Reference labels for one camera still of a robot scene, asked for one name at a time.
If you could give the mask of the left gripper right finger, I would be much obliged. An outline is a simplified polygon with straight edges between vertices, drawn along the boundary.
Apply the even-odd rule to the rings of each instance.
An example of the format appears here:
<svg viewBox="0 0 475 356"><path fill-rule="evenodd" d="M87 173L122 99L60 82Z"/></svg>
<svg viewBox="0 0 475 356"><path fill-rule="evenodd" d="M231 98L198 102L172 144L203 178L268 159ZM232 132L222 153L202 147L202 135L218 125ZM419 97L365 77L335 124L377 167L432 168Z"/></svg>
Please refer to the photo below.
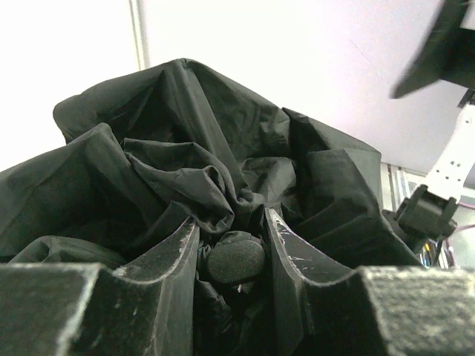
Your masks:
<svg viewBox="0 0 475 356"><path fill-rule="evenodd" d="M472 355L474 273L351 269L266 209L280 355Z"/></svg>

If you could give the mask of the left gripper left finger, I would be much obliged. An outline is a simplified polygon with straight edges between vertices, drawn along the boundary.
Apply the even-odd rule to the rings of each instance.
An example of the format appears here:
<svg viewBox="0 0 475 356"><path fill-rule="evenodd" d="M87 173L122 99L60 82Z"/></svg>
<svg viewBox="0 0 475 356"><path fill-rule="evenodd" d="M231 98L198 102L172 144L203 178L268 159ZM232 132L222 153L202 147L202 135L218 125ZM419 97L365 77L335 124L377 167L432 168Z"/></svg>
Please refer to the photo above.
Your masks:
<svg viewBox="0 0 475 356"><path fill-rule="evenodd" d="M192 218L130 263L1 266L3 355L191 355L200 229Z"/></svg>

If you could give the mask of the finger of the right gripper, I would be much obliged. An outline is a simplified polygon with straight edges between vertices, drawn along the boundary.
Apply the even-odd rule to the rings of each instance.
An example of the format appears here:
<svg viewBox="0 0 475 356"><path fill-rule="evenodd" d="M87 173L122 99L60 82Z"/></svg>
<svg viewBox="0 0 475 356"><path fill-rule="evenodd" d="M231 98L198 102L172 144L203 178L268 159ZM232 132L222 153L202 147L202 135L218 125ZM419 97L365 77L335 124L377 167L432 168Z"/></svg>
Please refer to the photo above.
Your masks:
<svg viewBox="0 0 475 356"><path fill-rule="evenodd" d="M439 80L474 89L474 30L462 26L473 1L443 1L422 46L392 89L400 99Z"/></svg>

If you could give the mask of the black folding umbrella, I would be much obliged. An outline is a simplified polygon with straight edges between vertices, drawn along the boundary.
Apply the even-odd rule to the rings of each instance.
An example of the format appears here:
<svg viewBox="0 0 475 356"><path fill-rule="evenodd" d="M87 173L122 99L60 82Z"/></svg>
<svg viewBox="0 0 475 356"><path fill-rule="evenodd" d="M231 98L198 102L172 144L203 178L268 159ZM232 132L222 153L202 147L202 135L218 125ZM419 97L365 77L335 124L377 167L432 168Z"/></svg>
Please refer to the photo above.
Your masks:
<svg viewBox="0 0 475 356"><path fill-rule="evenodd" d="M277 352L266 209L351 269L414 266L379 207L380 153L189 59L60 102L65 145L1 173L1 266L117 269L200 229L191 355Z"/></svg>

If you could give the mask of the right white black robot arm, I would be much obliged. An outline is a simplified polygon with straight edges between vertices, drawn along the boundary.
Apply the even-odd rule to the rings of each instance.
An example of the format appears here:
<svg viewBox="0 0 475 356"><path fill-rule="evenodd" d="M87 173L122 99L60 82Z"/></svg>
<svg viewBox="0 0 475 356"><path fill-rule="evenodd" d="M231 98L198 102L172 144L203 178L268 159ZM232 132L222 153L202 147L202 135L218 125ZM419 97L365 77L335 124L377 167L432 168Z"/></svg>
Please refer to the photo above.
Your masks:
<svg viewBox="0 0 475 356"><path fill-rule="evenodd" d="M437 81L466 89L451 138L435 165L398 210L387 213L414 254L429 240L441 248L455 232L453 216L474 166L474 31L462 27L473 6L473 1L442 2L425 42L392 92L394 99L401 99Z"/></svg>

